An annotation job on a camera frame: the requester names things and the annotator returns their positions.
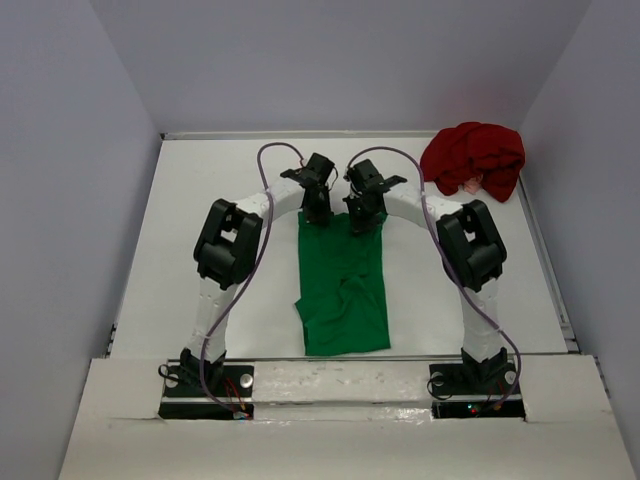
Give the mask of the green t shirt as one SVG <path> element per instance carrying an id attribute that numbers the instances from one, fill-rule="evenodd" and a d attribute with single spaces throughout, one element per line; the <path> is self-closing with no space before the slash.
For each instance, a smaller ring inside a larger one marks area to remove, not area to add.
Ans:
<path id="1" fill-rule="evenodd" d="M 383 226 L 355 235 L 349 215 L 318 226 L 298 215 L 304 354 L 332 357 L 391 347 L 383 270 Z"/>

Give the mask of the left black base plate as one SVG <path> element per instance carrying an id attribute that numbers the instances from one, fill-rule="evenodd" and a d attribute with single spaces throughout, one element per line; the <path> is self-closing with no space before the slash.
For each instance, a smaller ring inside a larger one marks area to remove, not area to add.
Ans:
<path id="1" fill-rule="evenodd" d="M 254 417 L 255 367 L 228 363 L 209 394 L 198 379 L 189 380 L 178 364 L 158 367 L 163 391 L 158 415 L 165 420 L 245 421 Z"/>

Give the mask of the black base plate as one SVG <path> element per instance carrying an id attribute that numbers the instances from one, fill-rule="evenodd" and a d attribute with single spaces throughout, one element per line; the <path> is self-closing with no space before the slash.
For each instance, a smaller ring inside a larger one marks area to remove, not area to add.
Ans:
<path id="1" fill-rule="evenodd" d="M 437 363 L 429 366 L 427 391 L 432 398 L 434 419 L 525 419 L 520 387 L 498 407 L 494 406 L 509 391 L 516 368 L 509 363 L 506 370 L 482 386 L 474 386 L 464 377 L 462 363 Z"/>
<path id="2" fill-rule="evenodd" d="M 254 417 L 255 367 L 228 363 L 209 394 L 198 379 L 189 380 L 178 364 L 158 367 L 163 391 L 158 415 L 165 420 L 245 421 Z"/>

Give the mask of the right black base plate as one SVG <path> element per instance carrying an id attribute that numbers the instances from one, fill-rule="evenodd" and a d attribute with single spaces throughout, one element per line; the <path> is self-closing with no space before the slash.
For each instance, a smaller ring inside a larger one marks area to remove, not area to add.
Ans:
<path id="1" fill-rule="evenodd" d="M 464 377 L 462 363 L 437 363 L 429 366 L 427 391 L 432 398 L 434 419 L 525 419 L 520 387 L 498 407 L 494 406 L 509 391 L 516 368 L 509 363 L 506 370 L 482 386 L 474 386 Z"/>

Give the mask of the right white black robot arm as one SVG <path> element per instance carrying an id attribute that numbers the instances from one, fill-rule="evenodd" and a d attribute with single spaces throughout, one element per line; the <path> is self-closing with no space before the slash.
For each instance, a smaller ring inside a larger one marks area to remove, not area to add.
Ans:
<path id="1" fill-rule="evenodd" d="M 432 397 L 485 395 L 505 401 L 517 388 L 521 359 L 498 322 L 498 279 L 507 259 L 505 244 L 487 205 L 430 196 L 423 185 L 414 187 L 399 175 L 384 177 L 369 159 L 349 162 L 345 198 L 352 230 L 372 230 L 383 216 L 398 217 L 426 229 L 456 286 L 462 308 L 463 344 L 457 363 L 430 367 Z"/>

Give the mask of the red t shirt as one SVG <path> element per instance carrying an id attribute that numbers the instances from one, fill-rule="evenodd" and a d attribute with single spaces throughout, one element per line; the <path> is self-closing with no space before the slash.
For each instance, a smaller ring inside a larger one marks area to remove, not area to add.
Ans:
<path id="1" fill-rule="evenodd" d="M 472 184 L 504 203 L 513 194 L 526 152 L 520 134 L 504 126 L 464 122 L 440 130 L 420 159 L 423 179 L 451 196 Z"/>

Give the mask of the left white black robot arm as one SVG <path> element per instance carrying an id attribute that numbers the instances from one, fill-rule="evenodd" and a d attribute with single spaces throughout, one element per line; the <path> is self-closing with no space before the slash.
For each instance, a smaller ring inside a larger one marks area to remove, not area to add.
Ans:
<path id="1" fill-rule="evenodd" d="M 311 223 L 325 226 L 332 215 L 329 179 L 337 171 L 327 157 L 314 153 L 296 169 L 288 169 L 269 183 L 257 156 L 263 189 L 237 201 L 216 200 L 196 241 L 199 299 L 195 325 L 179 363 L 158 373 L 193 388 L 210 399 L 223 378 L 226 328 L 266 252 L 276 219 L 302 212 Z"/>

